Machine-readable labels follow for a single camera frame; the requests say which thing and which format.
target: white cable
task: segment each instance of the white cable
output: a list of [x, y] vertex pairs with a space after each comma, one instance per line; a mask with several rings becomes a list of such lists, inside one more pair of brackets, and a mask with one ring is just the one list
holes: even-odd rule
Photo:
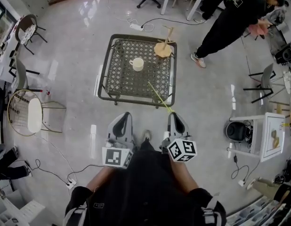
[[[38, 136], [36, 136], [36, 135], [34, 135], [34, 136], [37, 137], [37, 138], [43, 139], [43, 140], [47, 141], [48, 143], [52, 144], [50, 141], [48, 141], [48, 140], [46, 140], [46, 139], [44, 139], [44, 138], [42, 138], [42, 137], [38, 137]], [[75, 173], [74, 173], [74, 170], [73, 170], [72, 167], [70, 166], [69, 161], [64, 157], [64, 155], [61, 153], [61, 151], [55, 147], [55, 145], [52, 144], [52, 146], [53, 146], [53, 147], [54, 147], [58, 152], [60, 152], [60, 154], [62, 155], [62, 157], [67, 161], [68, 166], [70, 167], [71, 171], [73, 172], [73, 174], [74, 174], [74, 176], [75, 176], [75, 180], [76, 180], [76, 182], [78, 183], [79, 181], [78, 181], [78, 179], [77, 179], [77, 177], [76, 177], [76, 175], [75, 175]]]
[[[109, 10], [111, 10], [112, 11], [112, 9], [109, 7], [109, 0], [107, 0], [107, 5], [106, 5], [106, 7], [109, 9]], [[112, 11], [113, 12], [113, 16], [116, 18], [116, 19], [118, 19], [118, 20], [120, 20], [120, 21], [125, 21], [125, 22], [127, 22], [128, 24], [129, 24], [129, 26], [131, 25], [131, 23], [133, 23], [133, 21], [136, 21], [136, 24], [137, 25], [142, 25], [142, 24], [140, 24], [136, 19], [133, 19], [133, 18], [131, 18], [131, 17], [129, 17], [129, 18], [127, 18], [127, 19], [121, 19], [121, 18], [118, 18], [116, 15], [115, 15], [115, 12], [114, 11]], [[147, 25], [151, 25], [151, 26], [153, 26], [153, 28], [151, 29], [151, 30], [146, 30], [146, 26]], [[144, 25], [144, 31], [145, 32], [152, 32], [153, 30], [154, 30], [154, 28], [155, 28], [155, 26], [154, 26], [154, 24], [145, 24]]]

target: white tile floor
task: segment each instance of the white tile floor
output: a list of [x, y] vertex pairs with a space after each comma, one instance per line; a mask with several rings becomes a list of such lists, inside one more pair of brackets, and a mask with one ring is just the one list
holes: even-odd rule
[[[95, 83], [100, 65], [102, 65], [110, 36], [114, 33], [137, 34], [164, 38], [167, 30], [162, 25], [174, 26], [172, 39], [178, 45], [176, 100], [172, 107], [188, 123], [194, 136], [199, 156], [188, 163], [188, 169], [196, 182], [211, 194], [218, 194], [228, 213], [259, 197], [255, 191], [246, 191], [238, 185], [245, 177], [242, 170], [235, 180], [230, 175], [235, 170], [233, 159], [227, 158], [226, 148], [229, 142], [223, 134], [223, 127], [232, 115], [263, 114], [265, 106], [251, 104], [258, 93], [243, 88], [255, 86], [248, 77], [249, 61], [251, 73], [262, 72], [273, 62], [265, 40], [255, 41], [251, 36], [238, 39], [216, 54], [206, 59], [207, 68], [200, 69], [190, 59], [190, 53], [199, 46], [211, 28], [216, 17], [205, 24], [188, 26], [163, 20], [155, 20], [152, 32], [139, 32], [129, 28], [125, 21], [129, 17], [140, 23], [157, 17], [187, 22], [185, 8], [188, 2], [178, 0], [171, 8], [169, 3], [164, 16], [160, 9], [147, 1], [141, 9], [136, 5], [140, 0], [68, 0], [49, 7], [39, 20], [46, 28], [41, 31], [48, 43], [38, 37], [28, 46], [35, 53], [31, 55], [21, 48], [20, 58], [27, 69], [39, 71], [39, 76], [28, 74], [31, 87], [48, 88], [51, 100], [67, 106], [63, 134], [40, 132], [36, 136], [53, 143], [68, 159], [71, 167], [77, 171], [89, 164], [100, 164], [101, 155], [95, 160], [90, 158], [90, 127], [97, 125], [97, 151], [104, 145], [108, 124], [119, 114], [129, 111], [133, 116], [134, 133], [140, 141], [144, 129], [153, 132], [152, 144], [158, 148], [166, 130], [168, 113], [165, 109], [155, 109], [146, 105], [119, 103], [99, 99], [95, 96]], [[275, 65], [278, 77], [286, 68]], [[278, 101], [288, 101], [287, 93], [281, 92]], [[56, 122], [50, 117], [49, 122]], [[71, 172], [60, 153], [43, 139], [21, 137], [6, 124], [6, 140], [17, 145], [22, 159], [35, 166], [35, 159], [41, 161], [41, 168], [58, 174], [65, 179]], [[283, 154], [261, 163], [251, 176], [272, 179], [285, 166], [285, 160], [291, 155], [291, 137], [286, 133]], [[254, 168], [257, 159], [238, 156], [240, 166], [248, 164]], [[88, 168], [76, 175], [78, 185], [85, 186], [99, 171]], [[14, 181], [26, 200], [34, 198], [45, 205], [61, 223], [69, 193], [64, 183], [55, 176], [33, 171], [33, 178]]]

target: black shirt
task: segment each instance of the black shirt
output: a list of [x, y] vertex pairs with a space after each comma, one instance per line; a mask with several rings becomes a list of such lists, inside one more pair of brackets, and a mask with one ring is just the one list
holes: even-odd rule
[[279, 189], [276, 192], [276, 195], [274, 196], [274, 200], [277, 200], [278, 202], [282, 199], [284, 194], [290, 191], [286, 199], [283, 201], [283, 203], [291, 205], [291, 186], [282, 184]]
[[237, 25], [248, 27], [257, 24], [258, 19], [266, 15], [266, 0], [233, 0], [228, 2], [226, 10], [230, 12]]
[[[168, 155], [155, 151], [136, 152], [127, 169], [118, 169], [94, 194], [84, 187], [74, 189], [66, 213], [87, 200], [85, 226], [204, 225], [203, 211], [212, 196], [204, 189], [189, 194], [180, 191]], [[216, 211], [226, 223], [218, 202]]]

